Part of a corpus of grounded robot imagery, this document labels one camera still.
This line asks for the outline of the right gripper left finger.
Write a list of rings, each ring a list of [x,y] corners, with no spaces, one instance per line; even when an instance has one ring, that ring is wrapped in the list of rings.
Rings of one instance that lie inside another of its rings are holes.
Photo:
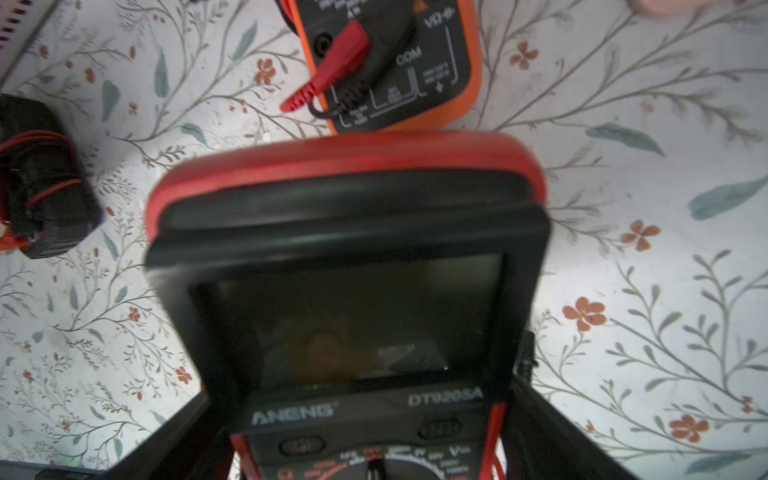
[[[201,391],[153,435],[104,472],[103,479],[226,479],[234,449],[208,394]]]

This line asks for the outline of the red multimeter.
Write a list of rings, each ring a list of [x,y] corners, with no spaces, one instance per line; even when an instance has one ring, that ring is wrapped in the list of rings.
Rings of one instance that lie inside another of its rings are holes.
[[[152,191],[147,277],[248,479],[490,479],[550,235],[470,131],[290,141]]]

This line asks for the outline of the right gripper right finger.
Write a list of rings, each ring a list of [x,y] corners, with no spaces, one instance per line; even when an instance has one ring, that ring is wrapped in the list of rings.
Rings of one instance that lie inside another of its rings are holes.
[[[500,439],[507,479],[635,478],[517,375],[509,387]]]

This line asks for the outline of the orange multimeter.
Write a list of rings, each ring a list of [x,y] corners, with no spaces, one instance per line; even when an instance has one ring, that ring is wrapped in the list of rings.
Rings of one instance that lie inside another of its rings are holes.
[[[310,78],[285,99],[334,135],[434,129],[466,115],[482,86],[472,1],[281,1]]]

